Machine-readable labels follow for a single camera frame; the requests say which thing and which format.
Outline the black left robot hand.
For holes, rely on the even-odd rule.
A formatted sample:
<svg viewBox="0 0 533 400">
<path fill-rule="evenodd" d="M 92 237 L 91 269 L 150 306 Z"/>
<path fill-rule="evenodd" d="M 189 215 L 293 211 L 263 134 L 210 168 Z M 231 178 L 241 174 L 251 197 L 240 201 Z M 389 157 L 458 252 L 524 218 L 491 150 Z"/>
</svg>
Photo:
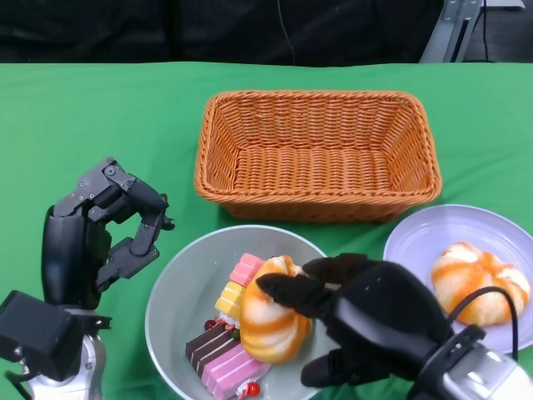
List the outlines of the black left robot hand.
<svg viewBox="0 0 533 400">
<path fill-rule="evenodd" d="M 47 210 L 42 289 L 47 303 L 94 310 L 103 292 L 156 260 L 160 231 L 175 225 L 167 195 L 109 157 Z"/>
</svg>

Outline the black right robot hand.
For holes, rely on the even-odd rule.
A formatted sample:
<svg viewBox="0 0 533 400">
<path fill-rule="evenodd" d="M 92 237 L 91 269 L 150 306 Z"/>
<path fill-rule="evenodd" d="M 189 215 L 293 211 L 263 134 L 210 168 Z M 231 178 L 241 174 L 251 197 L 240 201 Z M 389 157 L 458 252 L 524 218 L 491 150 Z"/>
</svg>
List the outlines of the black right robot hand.
<svg viewBox="0 0 533 400">
<path fill-rule="evenodd" d="M 322 321 L 339 346 L 301 370 L 306 387 L 360 385 L 390 375 L 414 381 L 453 335 L 431 291 L 397 263 L 343 253 L 302 269 L 295 277 L 269 272 L 257 283 L 275 303 Z"/>
</svg>

